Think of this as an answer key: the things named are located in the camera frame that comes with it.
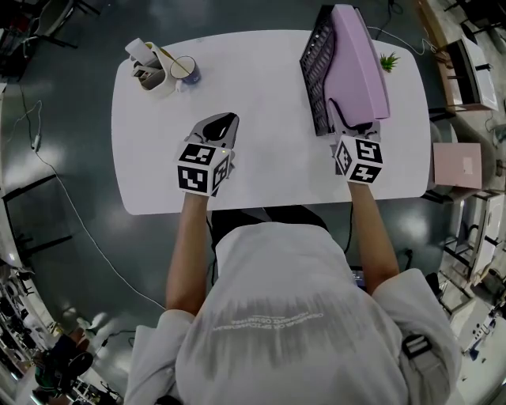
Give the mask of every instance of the black wire rack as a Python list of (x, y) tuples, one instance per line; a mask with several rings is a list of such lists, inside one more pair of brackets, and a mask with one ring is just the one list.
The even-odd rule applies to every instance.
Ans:
[(333, 6), (323, 6), (320, 10), (299, 61), (317, 136), (330, 132), (323, 83), (335, 51), (335, 30), (330, 15), (332, 9)]

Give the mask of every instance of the chair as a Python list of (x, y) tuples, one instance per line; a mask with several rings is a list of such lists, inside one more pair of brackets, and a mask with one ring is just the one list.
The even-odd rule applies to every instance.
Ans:
[(61, 237), (50, 242), (37, 245), (32, 248), (26, 248), (20, 245), (20, 241), (14, 237), (13, 225), (10, 220), (8, 202), (15, 199), (17, 196), (24, 194), (26, 191), (30, 191), (47, 181), (54, 179), (56, 175), (50, 175), (43, 179), (37, 180), (28, 186), (20, 187), (12, 190), (8, 194), (4, 195), (0, 201), (0, 221), (2, 223), (2, 231), (0, 232), (0, 258), (8, 263), (12, 267), (23, 267), (23, 260), (28, 259), (30, 256), (37, 252), (41, 252), (45, 249), (52, 248), (57, 244), (61, 244), (72, 239), (72, 235)]
[(427, 190), (433, 190), (436, 188), (436, 183), (434, 183), (434, 149), (432, 145), (434, 143), (441, 143), (443, 138), (441, 137), (440, 130), (436, 127), (436, 124), (432, 121), (430, 122), (430, 166), (429, 166), (429, 180), (427, 182)]
[(461, 6), (467, 19), (462, 22), (470, 21), (476, 25), (479, 30), (469, 33), (473, 36), (480, 32), (488, 31), (491, 28), (503, 26), (506, 23), (506, 2), (504, 0), (458, 0), (455, 4), (449, 6), (444, 11), (454, 7)]
[(471, 291), (491, 307), (502, 306), (506, 297), (506, 285), (503, 277), (495, 270), (487, 267), (478, 283), (471, 286)]
[(74, 7), (77, 7), (84, 14), (87, 14), (88, 12), (86, 9), (89, 9), (96, 15), (100, 15), (97, 9), (91, 7), (82, 0), (49, 0), (40, 12), (39, 25), (33, 33), (33, 36), (59, 45), (60, 47), (72, 47), (76, 49), (76, 45), (55, 38), (58, 29), (70, 18), (70, 15), (74, 11)]
[(423, 195), (423, 198), (436, 203), (453, 204), (459, 203), (460, 201), (477, 194), (479, 191), (486, 190), (489, 187), (493, 177), (496, 175), (496, 151), (492, 143), (483, 138), (483, 136), (473, 129), (473, 127), (463, 118), (456, 115), (447, 120), (454, 129), (459, 142), (479, 143), (481, 147), (481, 189), (454, 186), (446, 195), (438, 194), (432, 189), (428, 189), (425, 195)]
[(93, 355), (87, 351), (75, 350), (70, 359), (58, 358), (51, 350), (42, 353), (42, 360), (36, 363), (35, 380), (43, 392), (58, 397), (69, 394), (78, 384), (78, 377), (93, 364)]
[[(439, 279), (439, 274), (441, 276), (443, 276), (443, 280), (445, 280), (445, 282), (443, 283), (443, 288), (440, 290), (441, 292), (436, 295), (437, 297), (437, 300), (438, 302), (441, 304), (441, 306), (443, 307), (443, 309), (446, 311), (446, 313), (452, 317), (454, 316), (454, 314), (458, 314), (462, 308), (465, 308), (466, 306), (468, 306), (468, 304), (470, 303), (470, 301), (472, 301), (472, 296), (469, 295), (469, 293), (464, 289), (462, 288), (461, 286), (459, 286), (451, 277), (449, 277), (448, 275), (446, 275), (443, 271), (439, 270), (436, 274), (436, 281), (437, 282), (437, 287), (438, 289), (440, 288), (440, 279)], [(454, 291), (454, 294), (457, 293), (457, 295), (459, 296), (459, 300), (458, 300), (458, 304), (456, 306), (453, 306), (452, 308), (448, 307), (448, 303), (444, 300), (444, 298), (446, 297), (445, 294), (447, 294), (448, 291), (451, 291), (451, 290), (455, 290)]]

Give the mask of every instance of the white cable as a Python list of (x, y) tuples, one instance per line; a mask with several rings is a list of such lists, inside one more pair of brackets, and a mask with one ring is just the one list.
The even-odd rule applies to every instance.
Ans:
[(41, 119), (40, 119), (40, 111), (42, 110), (42, 101), (40, 101), (40, 107), (39, 107), (39, 112), (37, 113), (37, 115), (39, 116), (39, 130), (37, 131), (37, 135), (35, 135), (35, 138), (32, 139), (32, 135), (30, 134), (30, 141), (32, 142), (32, 149), (34, 150), (34, 152), (37, 152), (37, 150), (39, 149), (39, 145), (40, 145), (40, 124), (42, 123)]
[[(40, 103), (40, 108), (39, 108), (39, 131), (37, 132), (37, 136), (39, 136), (39, 135), (40, 135), (40, 110), (42, 110), (42, 101), (41, 101), (41, 100), (37, 101), (37, 102), (35, 103), (35, 105), (33, 106), (33, 108), (32, 108), (30, 111), (28, 111), (25, 115), (23, 115), (21, 118), (19, 118), (19, 119), (16, 121), (16, 123), (14, 124), (14, 127), (15, 127), (15, 126), (16, 126), (16, 124), (17, 124), (19, 121), (21, 121), (21, 120), (22, 120), (22, 119), (23, 119), (23, 118), (24, 118), (24, 117), (25, 117), (25, 116), (26, 116), (29, 112), (32, 112), (32, 111), (35, 109), (35, 107), (36, 107), (36, 105), (37, 105), (38, 103)], [(148, 296), (146, 296), (145, 294), (143, 294), (143, 293), (141, 293), (140, 291), (138, 291), (135, 287), (133, 287), (133, 286), (132, 286), (132, 285), (131, 285), (131, 284), (130, 284), (130, 283), (129, 283), (129, 282), (128, 282), (128, 281), (127, 281), (127, 280), (126, 280), (126, 279), (125, 279), (125, 278), (124, 278), (124, 277), (123, 277), (123, 276), (122, 276), (122, 275), (121, 275), (121, 274), (120, 274), (120, 273), (116, 270), (116, 269), (115, 269), (115, 267), (114, 267), (114, 266), (112, 265), (112, 263), (111, 263), (111, 260), (109, 260), (109, 259), (107, 258), (107, 256), (104, 254), (104, 252), (102, 252), (102, 249), (100, 249), (99, 245), (95, 242), (95, 240), (93, 239), (93, 237), (92, 237), (91, 233), (90, 233), (90, 232), (88, 231), (88, 229), (86, 228), (85, 223), (82, 221), (81, 216), (80, 216), (80, 215), (79, 215), (79, 213), (77, 212), (77, 209), (76, 209), (76, 207), (75, 207), (74, 203), (72, 202), (72, 199), (70, 198), (69, 192), (66, 190), (66, 187), (65, 187), (65, 185), (63, 184), (63, 182), (60, 180), (60, 177), (58, 176), (58, 173), (56, 172), (55, 168), (54, 168), (52, 165), (50, 165), (49, 163), (47, 163), (47, 162), (46, 162), (46, 161), (45, 161), (42, 157), (40, 157), (40, 156), (39, 156), (39, 154), (37, 153), (37, 149), (36, 149), (36, 148), (34, 149), (34, 152), (35, 152), (35, 155), (36, 155), (36, 156), (40, 159), (40, 161), (41, 161), (42, 163), (44, 163), (45, 165), (49, 166), (49, 167), (51, 168), (51, 170), (53, 171), (53, 173), (55, 174), (56, 179), (57, 179), (57, 180), (58, 180), (58, 182), (62, 185), (63, 190), (64, 190), (64, 192), (65, 192), (65, 194), (66, 194), (66, 197), (69, 199), (69, 203), (70, 203), (70, 205), (72, 206), (72, 208), (74, 209), (74, 212), (76, 213), (76, 215), (77, 215), (77, 219), (78, 219), (78, 220), (79, 220), (79, 222), (81, 223), (82, 228), (85, 230), (85, 232), (86, 232), (86, 234), (88, 235), (89, 239), (90, 239), (90, 240), (93, 242), (93, 244), (95, 245), (96, 250), (98, 250), (98, 252), (102, 255), (102, 257), (105, 259), (105, 261), (106, 261), (106, 262), (108, 262), (109, 267), (110, 267), (110, 268), (111, 268), (111, 269), (112, 269), (112, 270), (116, 273), (116, 275), (117, 275), (119, 278), (121, 278), (121, 279), (125, 282), (125, 284), (126, 284), (127, 286), (129, 286), (129, 287), (130, 287), (130, 288), (131, 288), (131, 289), (132, 289), (135, 293), (137, 293), (137, 294), (138, 294), (138, 295), (140, 295), (141, 297), (145, 298), (146, 300), (153, 302), (155, 305), (158, 305), (160, 308), (162, 308), (163, 310), (165, 310), (165, 307), (164, 307), (163, 305), (160, 305), (160, 304), (159, 304), (158, 302), (156, 302), (154, 299), (149, 298), (149, 297), (148, 297)]]
[(413, 48), (411, 45), (409, 45), (405, 40), (401, 40), (398, 36), (395, 36), (394, 34), (390, 34), (389, 32), (386, 32), (384, 29), (377, 28), (377, 27), (368, 27), (368, 28), (369, 29), (376, 29), (378, 31), (381, 31), (384, 34), (387, 34), (387, 35), (391, 36), (392, 38), (395, 38), (395, 39), (401, 41), (403, 44), (406, 44), (408, 47), (410, 47), (411, 49), (413, 49), (413, 52), (415, 54), (417, 54), (417, 55), (422, 56), (425, 53), (425, 44), (428, 44), (429, 49), (432, 51), (432, 53), (435, 54), (436, 51), (437, 51), (437, 48), (434, 45), (432, 45), (430, 42), (428, 42), (425, 38), (421, 39), (421, 49), (422, 49), (422, 51), (419, 52), (415, 48)]
[(33, 107), (31, 109), (29, 109), (21, 118), (16, 119), (16, 122), (14, 123), (13, 130), (11, 131), (10, 137), (9, 137), (9, 139), (7, 139), (6, 144), (9, 143), (12, 140), (12, 138), (14, 137), (14, 130), (16, 129), (17, 123), (19, 123), (20, 121), (22, 121), (25, 116), (27, 116), (30, 112), (32, 112), (33, 110), (35, 110), (37, 104), (40, 104), (40, 108), (39, 108), (39, 134), (40, 134), (40, 110), (42, 110), (42, 101), (41, 100), (37, 101), (33, 105)]

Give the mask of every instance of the white t-shirt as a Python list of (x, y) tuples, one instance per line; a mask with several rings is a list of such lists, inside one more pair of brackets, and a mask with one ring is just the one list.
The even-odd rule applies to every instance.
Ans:
[[(277, 222), (234, 229), (217, 261), (196, 317), (170, 310), (138, 329), (126, 405), (168, 393), (192, 405), (425, 405), (454, 389), (459, 348), (419, 270), (369, 296), (328, 232)], [(429, 339), (436, 364), (403, 355), (412, 333)]]

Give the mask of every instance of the pink box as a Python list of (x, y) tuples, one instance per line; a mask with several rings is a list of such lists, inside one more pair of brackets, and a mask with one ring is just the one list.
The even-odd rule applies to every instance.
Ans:
[(481, 189), (479, 143), (434, 143), (434, 183)]

